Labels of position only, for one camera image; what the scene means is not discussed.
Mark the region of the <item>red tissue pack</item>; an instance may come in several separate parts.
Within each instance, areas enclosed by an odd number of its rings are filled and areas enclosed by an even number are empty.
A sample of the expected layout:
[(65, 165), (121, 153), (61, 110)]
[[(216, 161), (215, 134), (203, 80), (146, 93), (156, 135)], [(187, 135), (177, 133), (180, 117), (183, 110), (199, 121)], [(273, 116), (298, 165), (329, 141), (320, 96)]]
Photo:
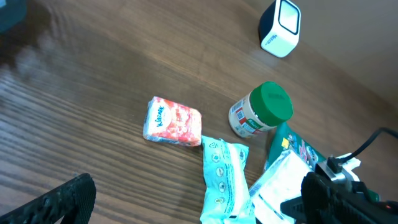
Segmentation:
[(158, 96), (148, 102), (143, 127), (146, 140), (199, 146), (201, 131), (201, 114), (198, 110)]

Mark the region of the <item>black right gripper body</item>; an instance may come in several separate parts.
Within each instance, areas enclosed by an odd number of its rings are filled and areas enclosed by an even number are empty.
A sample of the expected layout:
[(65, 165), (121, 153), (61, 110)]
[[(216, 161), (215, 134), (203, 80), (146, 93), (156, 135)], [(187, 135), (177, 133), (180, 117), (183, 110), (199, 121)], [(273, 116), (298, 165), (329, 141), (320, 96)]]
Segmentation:
[[(373, 202), (373, 191), (369, 190), (364, 182), (348, 181), (345, 184), (345, 189), (359, 196), (361, 199)], [(307, 222), (302, 196), (281, 203), (280, 210), (283, 214), (292, 217), (296, 223)]]

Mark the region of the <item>teal white pack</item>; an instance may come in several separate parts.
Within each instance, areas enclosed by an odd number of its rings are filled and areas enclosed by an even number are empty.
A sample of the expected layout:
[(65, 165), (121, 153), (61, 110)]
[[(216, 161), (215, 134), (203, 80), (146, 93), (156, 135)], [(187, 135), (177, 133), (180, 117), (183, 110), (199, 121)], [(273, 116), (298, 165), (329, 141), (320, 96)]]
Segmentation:
[(255, 223), (254, 207), (244, 175), (249, 148), (203, 136), (206, 184), (202, 223)]

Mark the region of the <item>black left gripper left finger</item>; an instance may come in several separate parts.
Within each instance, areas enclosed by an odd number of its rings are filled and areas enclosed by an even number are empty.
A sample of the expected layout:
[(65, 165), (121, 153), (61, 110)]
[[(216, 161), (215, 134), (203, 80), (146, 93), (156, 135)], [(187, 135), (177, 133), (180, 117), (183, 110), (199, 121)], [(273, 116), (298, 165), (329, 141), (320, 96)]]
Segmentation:
[(25, 205), (1, 215), (1, 224), (87, 224), (93, 212), (96, 186), (91, 175), (81, 174)]

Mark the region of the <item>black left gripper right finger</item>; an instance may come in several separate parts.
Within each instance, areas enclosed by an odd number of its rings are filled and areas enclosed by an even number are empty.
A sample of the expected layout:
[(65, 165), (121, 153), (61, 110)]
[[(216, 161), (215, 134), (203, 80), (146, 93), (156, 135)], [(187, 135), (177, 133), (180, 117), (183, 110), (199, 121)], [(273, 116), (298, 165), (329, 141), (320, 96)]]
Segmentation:
[(397, 223), (397, 215), (314, 172), (303, 178), (301, 195), (307, 223)]

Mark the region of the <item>green lid jar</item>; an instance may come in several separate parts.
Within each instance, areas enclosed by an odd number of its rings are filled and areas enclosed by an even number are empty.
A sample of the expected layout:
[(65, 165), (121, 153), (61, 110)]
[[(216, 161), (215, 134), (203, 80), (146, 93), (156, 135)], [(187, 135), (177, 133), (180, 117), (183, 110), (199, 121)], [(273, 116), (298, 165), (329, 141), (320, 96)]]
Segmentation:
[(228, 121), (239, 137), (247, 139), (274, 129), (293, 114), (287, 92), (275, 82), (264, 82), (229, 109)]

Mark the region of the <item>green 3M gloves package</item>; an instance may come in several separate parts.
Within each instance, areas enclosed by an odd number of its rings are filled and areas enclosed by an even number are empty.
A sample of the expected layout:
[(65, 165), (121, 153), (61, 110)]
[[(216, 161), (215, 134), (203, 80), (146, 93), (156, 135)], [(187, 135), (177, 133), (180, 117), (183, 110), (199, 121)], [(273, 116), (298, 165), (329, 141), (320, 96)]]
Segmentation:
[(314, 147), (290, 129), (287, 123), (283, 123), (276, 129), (264, 166), (264, 173), (282, 152), (288, 150), (294, 151), (309, 166), (310, 172), (315, 171), (315, 165), (318, 162), (326, 160)]

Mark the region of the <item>white blue pouch pack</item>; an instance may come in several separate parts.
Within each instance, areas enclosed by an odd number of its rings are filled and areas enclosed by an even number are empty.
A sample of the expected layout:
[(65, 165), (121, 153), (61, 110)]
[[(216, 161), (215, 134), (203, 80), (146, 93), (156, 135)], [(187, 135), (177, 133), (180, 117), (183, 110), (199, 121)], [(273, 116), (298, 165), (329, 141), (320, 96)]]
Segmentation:
[(309, 166), (292, 150), (284, 151), (249, 189), (254, 214), (264, 224), (294, 224), (280, 204), (301, 196), (301, 184)]

